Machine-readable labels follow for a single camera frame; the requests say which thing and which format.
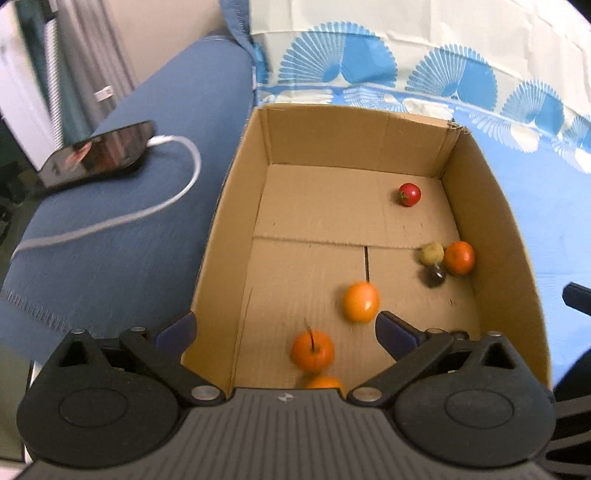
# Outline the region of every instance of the curtain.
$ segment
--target curtain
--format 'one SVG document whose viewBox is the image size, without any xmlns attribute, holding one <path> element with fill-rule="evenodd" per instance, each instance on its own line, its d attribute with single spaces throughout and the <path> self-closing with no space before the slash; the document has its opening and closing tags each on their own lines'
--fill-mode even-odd
<svg viewBox="0 0 591 480">
<path fill-rule="evenodd" d="M 31 62 L 41 92 L 48 100 L 47 65 L 45 58 L 45 23 L 49 12 L 39 0 L 19 0 L 15 3 L 22 34 L 31 57 Z M 63 41 L 58 39 L 59 73 L 61 90 L 61 116 L 64 132 L 64 142 L 72 144 L 91 135 L 93 125 L 90 123 L 79 96 L 76 83 L 70 72 L 69 62 L 63 54 Z"/>
<path fill-rule="evenodd" d="M 52 12 L 47 0 L 16 2 L 19 21 L 40 87 L 47 100 L 44 26 L 57 19 L 61 115 L 64 144 L 91 136 L 117 103 L 137 86 L 137 80 L 102 0 L 57 0 Z"/>
<path fill-rule="evenodd" d="M 102 0 L 57 0 L 58 35 L 93 129 L 137 86 Z M 112 89 L 98 101 L 95 93 Z"/>
</svg>

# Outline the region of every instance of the blue couch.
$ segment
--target blue couch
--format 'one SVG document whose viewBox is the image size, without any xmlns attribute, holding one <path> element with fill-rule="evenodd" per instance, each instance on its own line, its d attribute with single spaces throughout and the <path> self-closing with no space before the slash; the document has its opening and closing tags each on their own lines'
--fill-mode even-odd
<svg viewBox="0 0 591 480">
<path fill-rule="evenodd" d="M 217 200 L 254 104 L 252 47 L 242 32 L 248 18 L 224 7 L 233 39 L 210 36 L 188 47 L 98 129 L 151 120 L 157 135 L 190 138 L 203 162 L 197 183 L 148 218 L 18 252 L 0 291 L 1 343 L 44 363 L 72 328 L 112 338 L 135 325 L 161 330 L 189 312 Z M 24 239 L 156 205 L 179 192 L 192 169 L 182 145 L 150 148 L 133 175 L 45 199 Z"/>
</svg>

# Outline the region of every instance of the small potato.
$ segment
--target small potato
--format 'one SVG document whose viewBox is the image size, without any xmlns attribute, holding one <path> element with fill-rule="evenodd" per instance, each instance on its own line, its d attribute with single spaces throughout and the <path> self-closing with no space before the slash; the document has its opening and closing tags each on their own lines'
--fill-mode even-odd
<svg viewBox="0 0 591 480">
<path fill-rule="evenodd" d="M 439 265 L 443 262 L 444 251 L 441 244 L 428 244 L 421 250 L 420 259 L 423 265 Z"/>
</svg>

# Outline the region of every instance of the orange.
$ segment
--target orange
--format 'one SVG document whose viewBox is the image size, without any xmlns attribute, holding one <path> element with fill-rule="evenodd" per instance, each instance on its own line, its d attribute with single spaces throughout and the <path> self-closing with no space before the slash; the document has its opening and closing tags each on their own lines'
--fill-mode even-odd
<svg viewBox="0 0 591 480">
<path fill-rule="evenodd" d="M 324 375 L 319 375 L 318 377 L 314 377 L 308 384 L 306 388 L 338 388 L 340 390 L 340 394 L 345 396 L 345 388 L 343 384 L 335 377 L 325 377 Z"/>
<path fill-rule="evenodd" d="M 345 292 L 342 307 L 347 320 L 354 323 L 369 323 L 378 314 L 378 290 L 369 282 L 355 283 Z"/>
<path fill-rule="evenodd" d="M 300 370 L 316 374 L 335 361 L 335 346 L 324 332 L 308 330 L 291 346 L 291 361 Z"/>
<path fill-rule="evenodd" d="M 467 242 L 454 242 L 445 250 L 443 266 L 454 275 L 466 275 L 474 268 L 476 254 Z"/>
</svg>

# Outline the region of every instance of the cardboard box flap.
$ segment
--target cardboard box flap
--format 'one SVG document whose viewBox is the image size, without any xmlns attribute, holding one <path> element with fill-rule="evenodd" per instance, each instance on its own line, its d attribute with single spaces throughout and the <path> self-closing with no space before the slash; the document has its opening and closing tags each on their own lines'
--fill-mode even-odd
<svg viewBox="0 0 591 480">
<path fill-rule="evenodd" d="M 445 120 L 392 113 L 376 170 L 440 177 L 460 131 Z"/>
<path fill-rule="evenodd" d="M 267 176 L 264 131 L 256 115 L 248 124 L 238 156 L 220 198 L 203 257 L 192 311 L 199 323 L 197 341 L 184 354 L 203 378 L 229 389 L 236 330 L 240 320 L 246 269 L 261 193 Z"/>
<path fill-rule="evenodd" d="M 411 209 L 394 197 L 406 182 L 423 192 Z M 448 245 L 459 239 L 437 179 L 288 165 L 269 167 L 255 236 L 392 248 Z"/>
<path fill-rule="evenodd" d="M 275 104 L 262 113 L 274 164 L 438 177 L 459 134 L 445 120 L 337 105 Z"/>
<path fill-rule="evenodd" d="M 549 385 L 550 351 L 531 261 L 509 202 L 468 132 L 458 139 L 442 183 L 460 236 L 476 251 L 470 277 L 481 328 L 507 335 Z"/>
</svg>

